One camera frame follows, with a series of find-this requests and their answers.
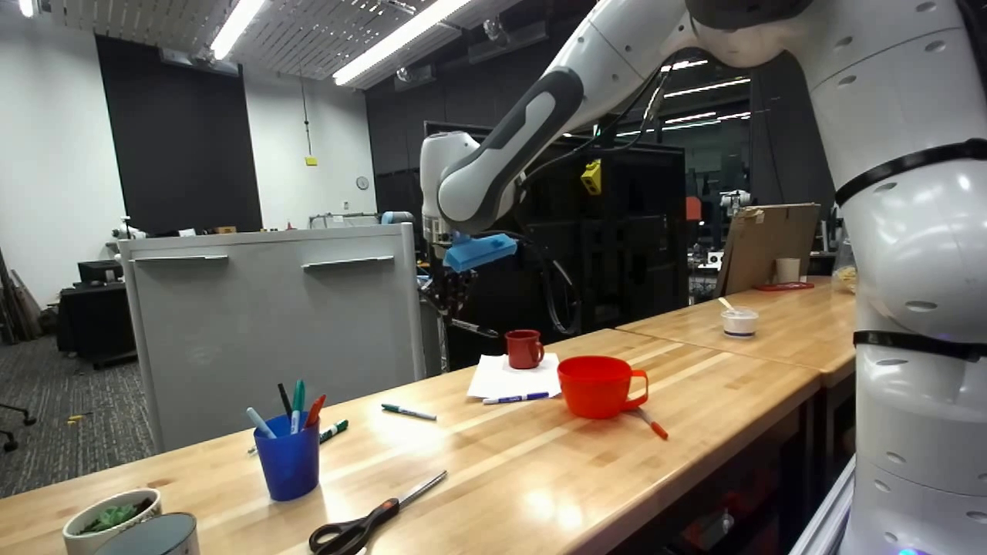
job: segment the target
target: scissors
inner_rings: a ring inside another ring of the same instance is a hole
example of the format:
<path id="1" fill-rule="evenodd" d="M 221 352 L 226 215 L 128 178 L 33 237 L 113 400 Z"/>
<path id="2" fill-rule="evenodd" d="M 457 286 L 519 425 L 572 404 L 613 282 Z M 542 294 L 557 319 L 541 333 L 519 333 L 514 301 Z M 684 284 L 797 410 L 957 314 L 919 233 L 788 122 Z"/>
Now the scissors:
<path id="1" fill-rule="evenodd" d="M 308 550 L 316 555 L 358 555 L 386 523 L 393 523 L 407 502 L 414 502 L 414 499 L 426 496 L 429 491 L 436 491 L 443 479 L 448 479 L 448 472 L 438 472 L 429 480 L 422 480 L 414 491 L 407 491 L 404 496 L 379 502 L 365 518 L 334 523 L 334 526 L 317 528 L 308 536 Z"/>

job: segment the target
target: notepad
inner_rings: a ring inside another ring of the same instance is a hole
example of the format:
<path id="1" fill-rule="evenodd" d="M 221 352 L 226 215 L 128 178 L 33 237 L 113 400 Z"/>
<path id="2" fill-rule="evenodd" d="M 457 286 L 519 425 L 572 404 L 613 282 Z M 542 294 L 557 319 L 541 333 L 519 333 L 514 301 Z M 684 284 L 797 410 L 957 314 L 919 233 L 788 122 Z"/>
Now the notepad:
<path id="1" fill-rule="evenodd" d="M 563 393 L 557 359 L 553 352 L 545 352 L 542 364 L 534 370 L 513 370 L 505 355 L 480 355 L 465 394 L 497 400 L 541 393 L 545 393 L 549 397 Z"/>

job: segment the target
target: blue pen holder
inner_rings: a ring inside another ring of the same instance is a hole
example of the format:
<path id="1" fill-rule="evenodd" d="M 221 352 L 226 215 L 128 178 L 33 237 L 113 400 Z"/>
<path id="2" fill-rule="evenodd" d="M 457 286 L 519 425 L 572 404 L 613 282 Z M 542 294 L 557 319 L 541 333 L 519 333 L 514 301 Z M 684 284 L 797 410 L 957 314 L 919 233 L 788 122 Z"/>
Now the blue pen holder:
<path id="1" fill-rule="evenodd" d="M 277 439 L 268 439 L 264 431 L 253 430 L 268 495 L 272 499 L 299 499 L 317 487 L 317 424 L 306 430 L 301 417 L 299 434 L 291 434 L 287 417 L 268 421 L 268 425 Z"/>

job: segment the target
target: red cup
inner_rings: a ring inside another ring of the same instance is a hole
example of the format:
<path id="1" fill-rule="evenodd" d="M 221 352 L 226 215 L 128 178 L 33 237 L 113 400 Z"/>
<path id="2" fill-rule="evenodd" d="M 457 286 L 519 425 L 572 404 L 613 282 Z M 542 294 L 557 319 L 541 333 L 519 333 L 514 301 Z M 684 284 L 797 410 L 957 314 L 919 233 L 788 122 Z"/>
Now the red cup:
<path id="1" fill-rule="evenodd" d="M 645 393 L 628 397 L 628 383 L 645 381 Z M 557 364 L 557 383 L 566 404 L 574 417 L 584 421 L 613 421 L 627 410 L 635 410 L 649 400 L 649 375 L 631 370 L 621 359 L 566 359 Z"/>
<path id="2" fill-rule="evenodd" d="M 541 329 L 508 329 L 505 337 L 505 360 L 514 370 L 534 370 L 537 364 L 542 364 L 542 333 Z"/>

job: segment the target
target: wooden table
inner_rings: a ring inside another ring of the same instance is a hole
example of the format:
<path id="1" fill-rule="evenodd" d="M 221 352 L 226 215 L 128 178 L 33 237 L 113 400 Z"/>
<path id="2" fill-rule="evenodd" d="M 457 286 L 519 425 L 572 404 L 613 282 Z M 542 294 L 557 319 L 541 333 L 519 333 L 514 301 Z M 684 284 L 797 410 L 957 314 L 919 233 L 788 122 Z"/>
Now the wooden table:
<path id="1" fill-rule="evenodd" d="M 324 424 L 351 425 L 322 449 L 322 487 L 306 499 L 268 502 L 260 459 L 246 454 L 253 439 L 239 431 L 0 499 L 0 553 L 63 553 L 65 518 L 133 487 L 158 487 L 167 511 L 197 515 L 207 555 L 306 553 L 317 526 L 365 515 L 438 469 L 451 479 L 400 511 L 374 553 L 609 553 L 817 388 L 833 343 L 848 343 L 833 337 L 848 309 L 829 295 L 736 295 L 761 309 L 761 337 L 749 343 L 721 341 L 710 329 L 719 309 L 697 306 L 549 346 L 649 370 L 649 415 L 668 441 L 635 417 L 574 421 L 566 400 L 465 400 L 472 370 L 459 370 L 327 406 Z M 822 329 L 797 337 L 773 322 Z M 438 424 L 389 417 L 383 400 L 426 406 Z"/>

